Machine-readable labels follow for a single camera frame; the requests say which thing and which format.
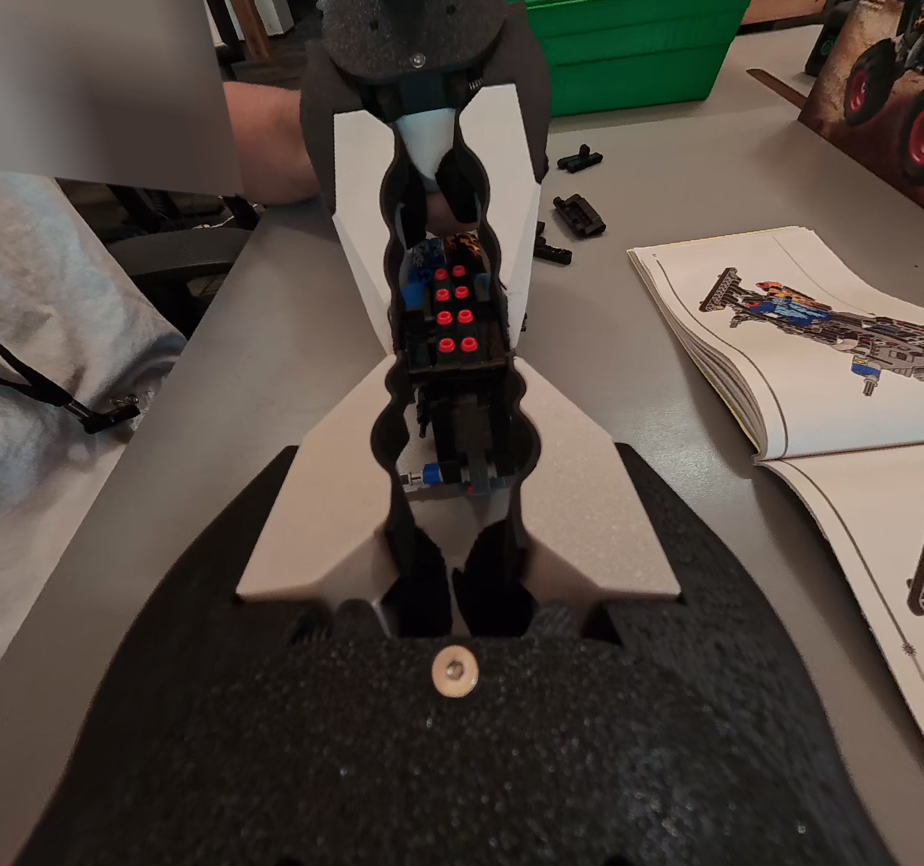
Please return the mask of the wooden strip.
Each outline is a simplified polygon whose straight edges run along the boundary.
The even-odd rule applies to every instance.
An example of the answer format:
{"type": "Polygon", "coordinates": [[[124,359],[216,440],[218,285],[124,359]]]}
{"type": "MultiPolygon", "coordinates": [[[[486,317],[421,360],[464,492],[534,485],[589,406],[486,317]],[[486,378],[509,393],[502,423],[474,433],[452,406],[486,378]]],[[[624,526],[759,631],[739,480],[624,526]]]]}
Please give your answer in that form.
{"type": "Polygon", "coordinates": [[[807,96],[797,91],[794,87],[771,75],[769,72],[760,68],[748,68],[746,73],[754,80],[769,88],[774,94],[781,97],[788,104],[803,110],[807,102],[807,96]]]}

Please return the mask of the person's grey shirt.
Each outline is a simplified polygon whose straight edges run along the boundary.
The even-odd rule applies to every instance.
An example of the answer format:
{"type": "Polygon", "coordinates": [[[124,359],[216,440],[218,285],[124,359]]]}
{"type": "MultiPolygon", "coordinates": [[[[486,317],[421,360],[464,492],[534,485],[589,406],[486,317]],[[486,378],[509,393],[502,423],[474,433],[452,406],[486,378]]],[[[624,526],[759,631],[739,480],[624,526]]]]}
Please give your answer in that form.
{"type": "MultiPolygon", "coordinates": [[[[1,174],[1,341],[76,402],[150,408],[186,340],[131,282],[54,179],[1,174]]],[[[141,417],[88,434],[1,392],[1,652],[96,501],[141,417]]]]}

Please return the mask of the lego instruction booklet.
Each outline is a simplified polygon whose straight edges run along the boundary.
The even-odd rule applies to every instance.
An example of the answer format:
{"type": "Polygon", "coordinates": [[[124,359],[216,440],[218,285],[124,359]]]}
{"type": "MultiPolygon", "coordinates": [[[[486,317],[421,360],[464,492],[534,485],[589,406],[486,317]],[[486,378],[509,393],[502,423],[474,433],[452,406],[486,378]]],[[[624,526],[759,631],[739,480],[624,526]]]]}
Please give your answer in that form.
{"type": "Polygon", "coordinates": [[[801,227],[629,258],[755,463],[812,515],[922,728],[922,308],[801,227]]]}

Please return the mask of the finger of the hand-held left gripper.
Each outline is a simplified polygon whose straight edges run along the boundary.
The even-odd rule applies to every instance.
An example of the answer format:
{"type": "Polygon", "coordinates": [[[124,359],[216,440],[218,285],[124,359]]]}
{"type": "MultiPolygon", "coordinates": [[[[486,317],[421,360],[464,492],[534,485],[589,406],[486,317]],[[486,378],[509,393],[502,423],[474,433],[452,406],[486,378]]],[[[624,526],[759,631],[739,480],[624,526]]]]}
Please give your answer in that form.
{"type": "Polygon", "coordinates": [[[487,179],[486,220],[499,244],[499,279],[515,349],[526,314],[540,198],[515,86],[480,89],[461,111],[460,133],[487,179]]]}
{"type": "Polygon", "coordinates": [[[353,278],[385,353],[393,355],[395,341],[388,318],[392,291],[386,278],[389,226],[397,228],[405,246],[397,214],[387,220],[382,212],[382,187],[396,156],[394,130],[365,110],[334,115],[335,211],[333,223],[353,278]]]}

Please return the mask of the green plastic bin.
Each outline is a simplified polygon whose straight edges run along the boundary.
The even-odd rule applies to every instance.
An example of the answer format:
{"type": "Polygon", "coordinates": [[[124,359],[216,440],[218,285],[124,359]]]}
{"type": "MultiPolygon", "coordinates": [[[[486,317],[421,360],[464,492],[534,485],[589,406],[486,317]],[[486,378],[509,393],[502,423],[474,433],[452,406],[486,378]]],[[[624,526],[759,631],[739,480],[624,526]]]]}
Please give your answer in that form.
{"type": "Polygon", "coordinates": [[[554,118],[704,100],[752,0],[509,0],[526,6],[554,118]]]}

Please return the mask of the black lego hinge piece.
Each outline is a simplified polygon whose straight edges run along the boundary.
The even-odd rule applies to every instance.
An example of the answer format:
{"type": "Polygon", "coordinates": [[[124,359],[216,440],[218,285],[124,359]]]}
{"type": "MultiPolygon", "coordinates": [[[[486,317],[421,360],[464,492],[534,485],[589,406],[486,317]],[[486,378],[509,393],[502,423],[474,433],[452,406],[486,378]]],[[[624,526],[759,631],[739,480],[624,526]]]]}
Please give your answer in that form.
{"type": "Polygon", "coordinates": [[[566,199],[556,196],[552,202],[555,211],[576,238],[588,239],[605,232],[606,223],[601,215],[579,193],[574,193],[566,199]]]}

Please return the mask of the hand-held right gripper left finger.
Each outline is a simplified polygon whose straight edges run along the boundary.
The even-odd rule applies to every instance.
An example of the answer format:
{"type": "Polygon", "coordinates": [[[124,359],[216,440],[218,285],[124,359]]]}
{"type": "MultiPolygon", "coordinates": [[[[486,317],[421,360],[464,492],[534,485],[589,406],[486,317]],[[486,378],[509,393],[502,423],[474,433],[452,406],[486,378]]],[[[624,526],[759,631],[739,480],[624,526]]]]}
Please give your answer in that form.
{"type": "Polygon", "coordinates": [[[387,355],[303,438],[237,583],[246,602],[380,605],[398,580],[386,525],[410,442],[409,383],[387,355]]]}

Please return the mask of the wooden furniture post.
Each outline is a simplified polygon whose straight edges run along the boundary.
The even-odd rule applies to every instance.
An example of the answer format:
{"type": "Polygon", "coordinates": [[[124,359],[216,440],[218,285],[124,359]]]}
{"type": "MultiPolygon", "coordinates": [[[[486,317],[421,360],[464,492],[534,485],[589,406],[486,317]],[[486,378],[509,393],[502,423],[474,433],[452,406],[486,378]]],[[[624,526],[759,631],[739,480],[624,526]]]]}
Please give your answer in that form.
{"type": "Polygon", "coordinates": [[[272,64],[269,38],[254,0],[230,0],[230,2],[243,33],[248,55],[262,64],[272,64]]]}

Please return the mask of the lego set box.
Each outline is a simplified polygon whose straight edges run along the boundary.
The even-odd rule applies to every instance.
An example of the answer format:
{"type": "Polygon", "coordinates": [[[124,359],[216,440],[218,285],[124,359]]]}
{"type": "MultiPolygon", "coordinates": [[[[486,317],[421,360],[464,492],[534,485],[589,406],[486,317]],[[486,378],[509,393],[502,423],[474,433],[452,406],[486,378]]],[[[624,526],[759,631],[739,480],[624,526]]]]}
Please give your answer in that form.
{"type": "Polygon", "coordinates": [[[923,205],[923,0],[853,0],[799,121],[923,205]]]}

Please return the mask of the black lego truck model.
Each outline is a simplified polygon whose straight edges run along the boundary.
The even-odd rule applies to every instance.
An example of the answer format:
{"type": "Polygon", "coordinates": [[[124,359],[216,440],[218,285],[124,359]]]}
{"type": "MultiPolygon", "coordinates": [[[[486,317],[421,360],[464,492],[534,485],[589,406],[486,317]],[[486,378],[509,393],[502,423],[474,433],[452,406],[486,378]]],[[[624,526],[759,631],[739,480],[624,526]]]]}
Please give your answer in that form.
{"type": "Polygon", "coordinates": [[[477,234],[426,238],[407,252],[399,281],[401,349],[427,444],[426,455],[403,456],[403,488],[491,495],[517,465],[504,401],[507,348],[477,234]]]}

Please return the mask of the person's left forearm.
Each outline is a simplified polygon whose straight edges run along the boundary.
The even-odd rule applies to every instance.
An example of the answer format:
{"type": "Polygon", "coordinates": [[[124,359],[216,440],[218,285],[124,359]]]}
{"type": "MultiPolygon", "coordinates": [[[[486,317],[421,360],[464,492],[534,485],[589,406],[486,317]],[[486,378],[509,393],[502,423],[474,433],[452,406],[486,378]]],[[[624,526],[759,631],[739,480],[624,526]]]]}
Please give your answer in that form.
{"type": "Polygon", "coordinates": [[[243,197],[269,206],[318,196],[300,124],[299,93],[239,82],[224,82],[223,90],[243,197]]]}

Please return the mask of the black office chair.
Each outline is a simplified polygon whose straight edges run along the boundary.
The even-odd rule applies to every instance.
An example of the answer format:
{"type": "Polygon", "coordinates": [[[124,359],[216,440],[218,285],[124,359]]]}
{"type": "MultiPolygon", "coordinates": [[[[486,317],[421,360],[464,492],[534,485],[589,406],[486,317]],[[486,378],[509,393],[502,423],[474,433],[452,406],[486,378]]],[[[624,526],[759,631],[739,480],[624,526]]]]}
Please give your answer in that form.
{"type": "Polygon", "coordinates": [[[57,183],[134,285],[187,339],[261,218],[258,204],[237,195],[57,183]]]}

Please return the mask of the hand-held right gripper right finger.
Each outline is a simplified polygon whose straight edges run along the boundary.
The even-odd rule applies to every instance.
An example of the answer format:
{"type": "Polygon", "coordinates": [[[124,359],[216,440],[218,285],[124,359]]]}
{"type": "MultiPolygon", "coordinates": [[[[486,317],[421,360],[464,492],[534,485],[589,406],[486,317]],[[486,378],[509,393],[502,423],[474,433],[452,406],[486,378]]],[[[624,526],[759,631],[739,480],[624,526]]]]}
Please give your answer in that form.
{"type": "Polygon", "coordinates": [[[539,603],[680,595],[664,549],[610,435],[522,358],[520,408],[539,457],[519,489],[523,583],[539,603]]]}

